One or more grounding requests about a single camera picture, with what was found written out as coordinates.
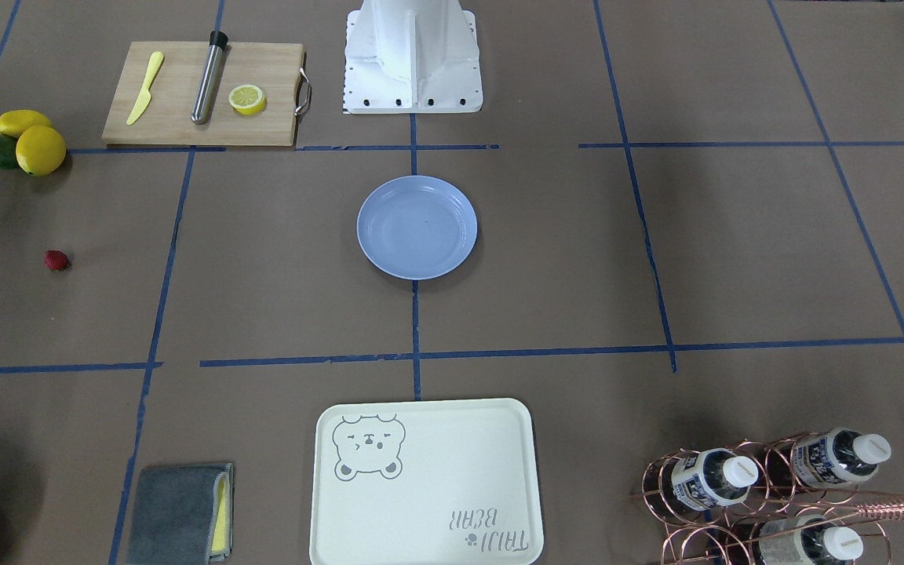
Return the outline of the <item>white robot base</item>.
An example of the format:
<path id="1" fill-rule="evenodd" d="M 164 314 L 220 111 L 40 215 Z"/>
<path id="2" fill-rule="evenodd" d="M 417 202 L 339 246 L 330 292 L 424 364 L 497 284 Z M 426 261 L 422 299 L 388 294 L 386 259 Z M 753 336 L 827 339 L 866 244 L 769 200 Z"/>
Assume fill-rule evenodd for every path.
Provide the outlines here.
<path id="1" fill-rule="evenodd" d="M 345 114 L 483 108 L 477 22 L 458 1 L 363 1 L 348 12 L 344 56 Z"/>

